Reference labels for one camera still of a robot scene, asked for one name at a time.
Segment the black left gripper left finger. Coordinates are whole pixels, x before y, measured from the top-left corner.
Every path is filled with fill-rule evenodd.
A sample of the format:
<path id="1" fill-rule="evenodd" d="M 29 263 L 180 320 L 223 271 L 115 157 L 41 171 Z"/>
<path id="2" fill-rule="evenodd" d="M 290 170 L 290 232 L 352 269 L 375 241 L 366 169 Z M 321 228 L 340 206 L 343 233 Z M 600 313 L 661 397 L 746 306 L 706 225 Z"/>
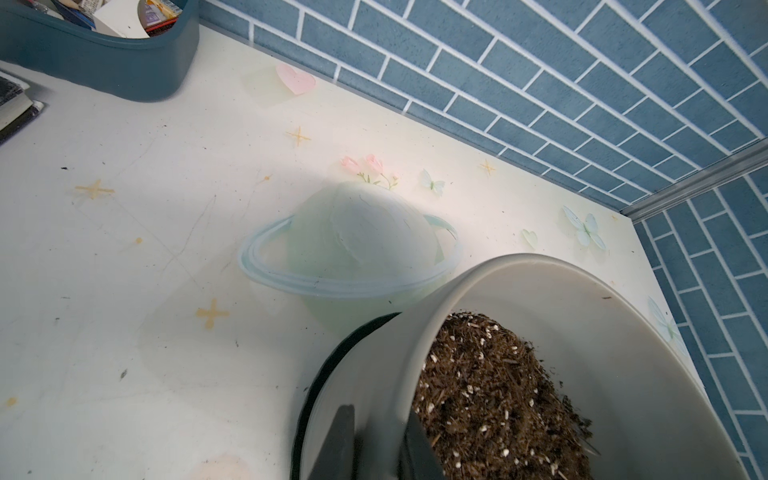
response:
<path id="1" fill-rule="evenodd" d="M 309 480 L 353 480 L 355 462 L 355 410 L 352 405 L 338 408 Z"/>

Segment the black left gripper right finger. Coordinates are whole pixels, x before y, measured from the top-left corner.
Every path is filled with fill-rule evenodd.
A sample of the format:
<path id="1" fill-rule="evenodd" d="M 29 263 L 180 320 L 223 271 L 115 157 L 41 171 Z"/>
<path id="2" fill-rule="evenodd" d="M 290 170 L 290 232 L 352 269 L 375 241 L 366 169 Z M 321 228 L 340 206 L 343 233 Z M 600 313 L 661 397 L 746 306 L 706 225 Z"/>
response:
<path id="1" fill-rule="evenodd" d="M 400 480 L 445 480 L 443 468 L 431 447 L 418 415 L 411 411 L 399 449 Z"/>

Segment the white ceramic pot with soil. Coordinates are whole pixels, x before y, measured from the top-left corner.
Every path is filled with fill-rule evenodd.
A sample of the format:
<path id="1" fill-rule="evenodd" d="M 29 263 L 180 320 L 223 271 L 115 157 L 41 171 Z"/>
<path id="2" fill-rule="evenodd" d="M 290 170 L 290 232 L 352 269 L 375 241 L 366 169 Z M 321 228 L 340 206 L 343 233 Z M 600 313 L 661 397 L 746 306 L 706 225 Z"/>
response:
<path id="1" fill-rule="evenodd" d="M 399 479 L 411 411 L 446 479 L 743 479 L 746 471 L 655 301 L 537 254 L 486 261 L 426 297 L 381 293 L 323 318 L 341 341 L 399 312 L 338 364 L 313 407 L 308 479 L 355 410 L 354 479 Z"/>

